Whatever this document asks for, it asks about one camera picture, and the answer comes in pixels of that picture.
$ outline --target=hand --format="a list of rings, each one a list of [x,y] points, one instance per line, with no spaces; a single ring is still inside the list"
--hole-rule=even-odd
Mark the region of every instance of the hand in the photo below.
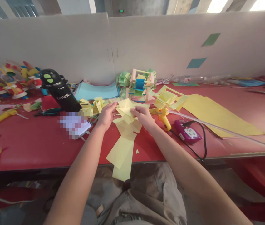
[[[149,112],[149,109],[141,106],[135,106],[131,108],[131,113],[134,114],[144,128],[150,132],[151,129],[156,127],[156,123]]]
[[[113,102],[103,107],[99,120],[96,126],[102,127],[104,131],[107,131],[113,121],[113,111],[116,108],[117,103]]]

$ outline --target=black cable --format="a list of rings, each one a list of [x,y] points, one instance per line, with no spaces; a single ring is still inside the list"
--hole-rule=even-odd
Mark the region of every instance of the black cable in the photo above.
[[[202,160],[204,161],[206,156],[207,156],[207,146],[206,146],[206,134],[205,134],[205,129],[204,129],[203,125],[197,121],[192,120],[192,121],[188,121],[188,122],[183,123],[183,126],[189,127],[194,122],[199,124],[203,130],[204,156],[203,156]]]
[[[204,160],[184,141],[179,137],[173,130],[170,130],[176,137],[178,137],[179,140],[181,140],[200,160],[201,164],[204,164]]]

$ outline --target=black water bottle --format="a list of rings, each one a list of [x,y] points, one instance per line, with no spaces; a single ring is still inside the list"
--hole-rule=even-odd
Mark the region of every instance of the black water bottle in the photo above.
[[[47,89],[62,110],[66,112],[78,112],[81,109],[80,104],[74,97],[67,85],[63,75],[59,75],[53,69],[43,69],[38,73],[42,80],[41,88]]]

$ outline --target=yellow glue gun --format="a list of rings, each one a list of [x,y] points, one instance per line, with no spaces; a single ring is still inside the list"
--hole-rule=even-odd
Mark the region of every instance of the yellow glue gun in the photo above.
[[[158,115],[158,120],[161,120],[163,122],[165,131],[171,130],[172,127],[167,118],[167,115],[169,114],[169,110],[167,108],[154,108],[150,109],[149,112],[152,115]]]
[[[8,118],[9,116],[13,116],[15,114],[17,114],[17,111],[15,109],[9,109],[5,111],[0,115],[0,122],[3,121],[5,118]]]

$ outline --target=red tabletop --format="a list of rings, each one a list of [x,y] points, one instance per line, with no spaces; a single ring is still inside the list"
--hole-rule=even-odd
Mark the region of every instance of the red tabletop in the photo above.
[[[200,87],[183,87],[169,84],[168,87],[187,95],[197,93],[208,96],[265,132],[265,95],[263,94],[251,93],[242,88],[203,84]],[[34,100],[39,97],[41,97],[41,93],[36,93],[35,90],[33,97],[30,99],[6,100],[2,104],[34,103]],[[0,146],[3,148],[0,154],[0,171],[69,167],[83,146],[84,141],[82,139],[69,139],[68,135],[65,134],[65,131],[62,131],[57,123],[57,117],[33,117],[36,111],[26,112],[22,108],[18,112],[28,117],[29,120],[15,115],[0,122]],[[180,112],[192,116],[183,108]],[[170,114],[168,119],[173,124],[175,120],[181,119],[181,117]],[[193,124],[192,126],[202,135],[199,125]],[[172,133],[169,133],[169,135],[181,144]],[[112,123],[110,129],[104,135],[99,164],[109,164],[106,156],[119,137],[120,133],[115,124]],[[207,158],[265,152],[265,147],[240,138],[221,140],[214,137],[209,131],[206,131],[206,137]],[[265,136],[255,136],[254,139],[265,142]],[[203,140],[196,143],[193,149],[198,155],[203,156]],[[142,128],[135,139],[133,162],[159,160],[164,160],[163,155],[150,134]]]

